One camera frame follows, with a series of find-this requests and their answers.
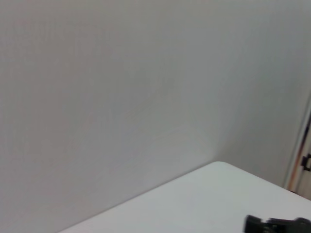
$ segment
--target door hinge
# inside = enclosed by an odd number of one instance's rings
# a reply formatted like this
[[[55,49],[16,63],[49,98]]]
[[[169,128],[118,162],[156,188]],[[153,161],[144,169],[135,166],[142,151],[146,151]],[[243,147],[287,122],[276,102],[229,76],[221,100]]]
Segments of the door hinge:
[[[311,171],[311,154],[308,154],[307,157],[302,157],[301,166],[305,171]]]

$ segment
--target door frame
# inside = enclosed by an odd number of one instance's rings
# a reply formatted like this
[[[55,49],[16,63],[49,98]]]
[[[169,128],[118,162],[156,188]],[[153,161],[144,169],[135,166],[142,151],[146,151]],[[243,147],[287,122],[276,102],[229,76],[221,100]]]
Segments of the door frame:
[[[309,153],[311,146],[311,95],[309,95],[304,118],[292,153],[291,161],[287,169],[283,187],[294,193],[298,190],[298,185],[302,176],[303,167],[300,165],[302,158]]]

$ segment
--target white wall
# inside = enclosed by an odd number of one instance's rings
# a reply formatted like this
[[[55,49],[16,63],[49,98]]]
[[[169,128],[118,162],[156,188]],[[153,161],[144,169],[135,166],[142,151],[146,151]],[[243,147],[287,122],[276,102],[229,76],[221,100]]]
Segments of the white wall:
[[[0,232],[215,160],[281,185],[310,90],[302,1],[1,0]]]

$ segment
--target black object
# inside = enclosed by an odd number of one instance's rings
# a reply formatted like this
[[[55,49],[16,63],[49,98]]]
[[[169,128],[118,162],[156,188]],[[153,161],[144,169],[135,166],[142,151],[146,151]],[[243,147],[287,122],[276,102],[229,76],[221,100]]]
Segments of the black object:
[[[248,215],[244,227],[245,233],[311,233],[311,222],[305,218],[283,220],[271,218],[262,222],[260,218]]]
[[[308,167],[308,161],[311,159],[311,154],[308,154],[307,157],[302,157],[301,166],[305,171],[311,171],[311,167]]]

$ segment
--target white table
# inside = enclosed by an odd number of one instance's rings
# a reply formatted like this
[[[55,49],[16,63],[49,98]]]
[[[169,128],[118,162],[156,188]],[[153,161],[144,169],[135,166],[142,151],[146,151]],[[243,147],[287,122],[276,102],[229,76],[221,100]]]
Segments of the white table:
[[[215,162],[62,233],[240,233],[249,214],[311,219],[311,201]]]

